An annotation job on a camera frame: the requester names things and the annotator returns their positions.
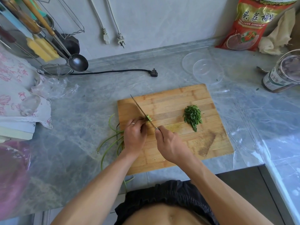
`bamboo cutting board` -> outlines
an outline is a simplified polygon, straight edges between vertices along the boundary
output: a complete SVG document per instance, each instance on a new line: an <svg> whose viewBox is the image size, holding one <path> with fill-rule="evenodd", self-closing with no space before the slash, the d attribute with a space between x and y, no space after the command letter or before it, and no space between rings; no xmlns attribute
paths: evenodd
<svg viewBox="0 0 300 225"><path fill-rule="evenodd" d="M189 149L199 159L208 159L233 153L220 116L205 84L182 87L154 94L134 97L142 110L152 118L155 126L164 125L177 132ZM197 105L201 110L203 124L197 132L184 122L184 109ZM118 101L120 129L124 130L131 118L143 116L132 98ZM157 149L154 128L147 123L148 136L141 155L130 167L127 175L174 166L163 158Z"/></svg>

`hand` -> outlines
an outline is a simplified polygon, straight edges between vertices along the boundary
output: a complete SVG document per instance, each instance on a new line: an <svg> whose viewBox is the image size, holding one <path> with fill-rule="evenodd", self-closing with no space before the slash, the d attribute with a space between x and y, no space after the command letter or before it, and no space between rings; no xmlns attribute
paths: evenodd
<svg viewBox="0 0 300 225"><path fill-rule="evenodd" d="M142 148L144 147L147 137L147 120L143 117L131 119L128 121L124 131L124 144L123 151L135 156L139 156Z"/></svg>
<svg viewBox="0 0 300 225"><path fill-rule="evenodd" d="M157 148L161 155L171 163L178 165L186 162L190 156L193 156L190 149L182 142L178 133L167 130L163 125L155 130Z"/></svg>

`gray marble surface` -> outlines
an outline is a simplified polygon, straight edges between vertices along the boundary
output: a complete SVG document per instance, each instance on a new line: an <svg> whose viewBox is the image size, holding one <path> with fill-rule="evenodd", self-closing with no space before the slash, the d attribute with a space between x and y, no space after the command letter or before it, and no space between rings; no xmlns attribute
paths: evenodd
<svg viewBox="0 0 300 225"><path fill-rule="evenodd" d="M111 114L116 113L113 123L118 123L117 100L199 84L182 68L183 57L197 51L224 69L224 79L208 85L208 90L234 148L233 154L207 159L205 165L217 174L265 163L300 224L300 90L294 87L273 94L261 86L262 76L255 67L271 69L278 57L200 48L212 43L182 44L90 62L89 70L95 72L155 68L157 78L144 72L69 76L80 87L71 98L52 101L52 130L37 125L29 141L29 184L12 217L64 206L100 172L103 151L97 154L96 148L113 134L107 125ZM115 159L115 150L108 153L105 166ZM178 167L170 167L137 174L127 187L133 190L169 179L188 177Z"/></svg>

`goji berry bag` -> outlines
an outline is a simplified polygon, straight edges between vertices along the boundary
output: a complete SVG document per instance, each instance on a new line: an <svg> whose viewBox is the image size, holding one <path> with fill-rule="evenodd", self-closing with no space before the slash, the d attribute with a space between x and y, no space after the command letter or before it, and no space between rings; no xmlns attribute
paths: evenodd
<svg viewBox="0 0 300 225"><path fill-rule="evenodd" d="M233 26L226 39L216 47L255 51L267 24L295 1L239 0Z"/></svg>

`black shorts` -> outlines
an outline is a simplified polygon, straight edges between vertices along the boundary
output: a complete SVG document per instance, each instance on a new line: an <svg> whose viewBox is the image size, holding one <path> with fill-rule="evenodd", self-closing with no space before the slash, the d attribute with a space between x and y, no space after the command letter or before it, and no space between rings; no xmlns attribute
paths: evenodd
<svg viewBox="0 0 300 225"><path fill-rule="evenodd" d="M118 215L115 225L121 225L134 212L153 203L179 206L204 217L212 225L219 225L204 197L190 180L170 180L154 187L128 192L125 201L115 209Z"/></svg>

